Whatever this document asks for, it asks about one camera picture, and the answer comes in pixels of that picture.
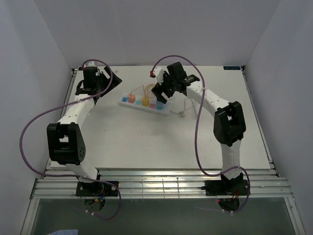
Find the blue charger plug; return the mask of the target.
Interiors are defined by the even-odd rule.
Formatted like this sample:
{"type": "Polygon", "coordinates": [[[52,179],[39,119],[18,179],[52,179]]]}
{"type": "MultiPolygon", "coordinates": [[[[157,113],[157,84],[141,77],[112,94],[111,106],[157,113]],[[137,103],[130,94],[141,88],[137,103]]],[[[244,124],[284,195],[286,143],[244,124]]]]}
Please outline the blue charger plug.
{"type": "Polygon", "coordinates": [[[159,101],[156,102],[156,109],[162,110],[163,106],[164,106],[164,104],[162,102],[159,102],[159,101]]]}

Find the white multicolour power strip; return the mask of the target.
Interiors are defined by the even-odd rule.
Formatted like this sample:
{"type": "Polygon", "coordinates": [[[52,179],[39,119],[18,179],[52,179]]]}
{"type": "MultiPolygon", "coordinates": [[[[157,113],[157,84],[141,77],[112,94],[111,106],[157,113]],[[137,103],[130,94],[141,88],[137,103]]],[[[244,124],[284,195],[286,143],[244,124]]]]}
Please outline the white multicolour power strip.
{"type": "Polygon", "coordinates": [[[152,113],[152,114],[156,114],[156,115],[161,115],[161,116],[165,116],[165,117],[170,115],[170,113],[171,113],[170,105],[171,104],[169,102],[164,104],[162,110],[158,110],[158,109],[156,109],[157,100],[155,98],[149,99],[149,106],[148,107],[141,105],[141,98],[142,98],[141,96],[137,96],[135,103],[129,103],[127,95],[123,94],[122,97],[120,98],[118,104],[122,107],[135,109],[135,110],[139,110],[139,111],[143,111],[143,112],[147,112],[147,113],[152,113]]]}

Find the pink charger plug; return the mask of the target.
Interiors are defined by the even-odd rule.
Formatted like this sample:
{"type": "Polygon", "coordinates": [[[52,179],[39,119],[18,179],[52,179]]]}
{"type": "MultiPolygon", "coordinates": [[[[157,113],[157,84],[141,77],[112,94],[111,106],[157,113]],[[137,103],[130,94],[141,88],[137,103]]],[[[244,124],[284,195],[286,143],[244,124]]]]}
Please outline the pink charger plug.
{"type": "Polygon", "coordinates": [[[136,101],[135,94],[128,94],[128,102],[129,103],[135,103],[135,101],[136,101]]]}

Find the yellow charger plug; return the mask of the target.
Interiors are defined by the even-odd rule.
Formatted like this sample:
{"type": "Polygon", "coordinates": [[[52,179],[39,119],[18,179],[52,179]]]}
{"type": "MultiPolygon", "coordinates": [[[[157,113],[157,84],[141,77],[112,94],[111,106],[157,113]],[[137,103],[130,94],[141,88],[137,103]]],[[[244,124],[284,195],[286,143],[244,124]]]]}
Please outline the yellow charger plug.
{"type": "Polygon", "coordinates": [[[141,98],[141,105],[148,107],[149,106],[149,97],[147,97],[147,96],[142,97],[141,98]]]}

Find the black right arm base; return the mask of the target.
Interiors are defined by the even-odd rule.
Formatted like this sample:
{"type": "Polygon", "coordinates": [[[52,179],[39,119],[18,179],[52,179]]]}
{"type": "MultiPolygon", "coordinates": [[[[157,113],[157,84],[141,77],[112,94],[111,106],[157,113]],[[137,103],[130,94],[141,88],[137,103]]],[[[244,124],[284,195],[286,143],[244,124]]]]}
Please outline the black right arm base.
{"type": "Polygon", "coordinates": [[[217,197],[218,205],[223,212],[230,214],[241,211],[250,196],[250,182],[241,180],[238,183],[227,184],[222,180],[207,180],[201,187],[206,196],[217,197]]]}

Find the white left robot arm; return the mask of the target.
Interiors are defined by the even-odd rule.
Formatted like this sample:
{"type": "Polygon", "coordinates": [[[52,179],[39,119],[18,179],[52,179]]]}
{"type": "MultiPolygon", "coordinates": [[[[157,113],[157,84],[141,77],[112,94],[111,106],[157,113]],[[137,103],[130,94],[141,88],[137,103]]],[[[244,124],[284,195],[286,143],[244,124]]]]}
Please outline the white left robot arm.
{"type": "Polygon", "coordinates": [[[81,127],[99,98],[121,82],[108,67],[103,71],[96,66],[83,68],[83,79],[76,87],[74,104],[57,123],[49,124],[46,129],[51,161],[71,170],[79,181],[87,183],[87,190],[95,196],[103,192],[104,184],[97,179],[98,170],[87,161],[81,127]]]}

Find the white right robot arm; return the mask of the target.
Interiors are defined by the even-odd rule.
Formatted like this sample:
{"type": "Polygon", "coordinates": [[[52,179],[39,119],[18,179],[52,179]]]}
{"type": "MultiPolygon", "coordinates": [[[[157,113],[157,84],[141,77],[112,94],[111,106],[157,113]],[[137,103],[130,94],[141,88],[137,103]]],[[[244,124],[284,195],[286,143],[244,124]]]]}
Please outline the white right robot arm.
{"type": "Polygon", "coordinates": [[[238,101],[229,102],[208,89],[201,73],[187,75],[180,62],[168,65],[167,70],[154,66],[150,77],[157,79],[152,93],[158,102],[165,104],[179,92],[199,103],[198,115],[202,109],[212,115],[213,134],[222,149],[221,189],[226,194],[233,194],[244,177],[240,166],[241,140],[246,131],[242,105],[238,101]]]}

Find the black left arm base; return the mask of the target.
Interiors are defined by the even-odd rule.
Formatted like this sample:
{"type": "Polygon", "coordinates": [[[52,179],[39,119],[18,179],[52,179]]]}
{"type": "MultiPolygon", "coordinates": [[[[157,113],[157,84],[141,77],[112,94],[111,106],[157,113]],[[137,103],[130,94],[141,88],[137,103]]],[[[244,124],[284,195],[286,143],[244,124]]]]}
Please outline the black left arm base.
{"type": "Polygon", "coordinates": [[[75,195],[84,197],[84,207],[91,212],[99,212],[103,209],[106,197],[117,197],[116,187],[119,186],[118,181],[109,181],[112,185],[92,182],[78,182],[75,195]]]}

